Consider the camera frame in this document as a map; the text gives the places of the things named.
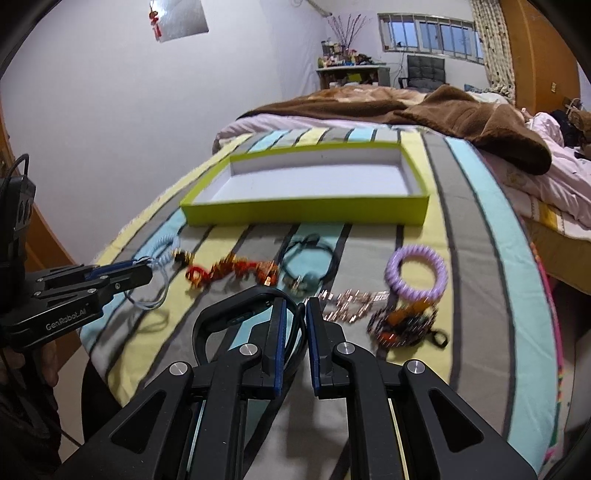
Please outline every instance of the coiled cable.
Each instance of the coiled cable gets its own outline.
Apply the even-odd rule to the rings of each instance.
[[[148,265],[153,272],[159,271],[164,281],[164,287],[155,300],[135,300],[131,298],[133,290],[125,292],[125,298],[128,299],[137,308],[149,311],[161,307],[168,295],[170,288],[170,279],[166,273],[166,266],[173,261],[173,251],[180,246],[180,238],[178,235],[166,235],[160,238],[153,246],[150,254],[140,258],[140,260],[148,260]]]

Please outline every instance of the window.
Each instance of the window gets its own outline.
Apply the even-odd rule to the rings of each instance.
[[[473,22],[413,14],[379,14],[384,51],[447,55],[484,63]]]

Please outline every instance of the purple hair tie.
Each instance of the purple hair tie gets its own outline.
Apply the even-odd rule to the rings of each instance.
[[[420,257],[426,260],[429,266],[435,271],[435,285],[431,290],[415,290],[400,278],[400,274],[398,273],[400,264],[409,257]],[[392,290],[409,302],[428,300],[429,302],[437,303],[443,297],[443,292],[447,287],[445,262],[434,249],[427,245],[405,245],[396,250],[392,257],[390,257],[388,265],[386,265],[384,277]]]

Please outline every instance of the decorative branch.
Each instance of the decorative branch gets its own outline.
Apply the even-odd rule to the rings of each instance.
[[[355,18],[349,15],[346,28],[340,15],[338,17],[331,15],[328,18],[328,22],[330,28],[335,33],[339,44],[341,44],[345,50],[349,50],[353,40],[355,40],[359,31],[369,22],[369,19],[366,16],[362,17],[361,14],[357,15]]]

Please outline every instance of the floral curtain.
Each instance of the floral curtain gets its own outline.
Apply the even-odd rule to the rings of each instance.
[[[484,67],[491,92],[515,103],[515,72],[505,16],[499,0],[470,0],[475,27],[482,40]]]

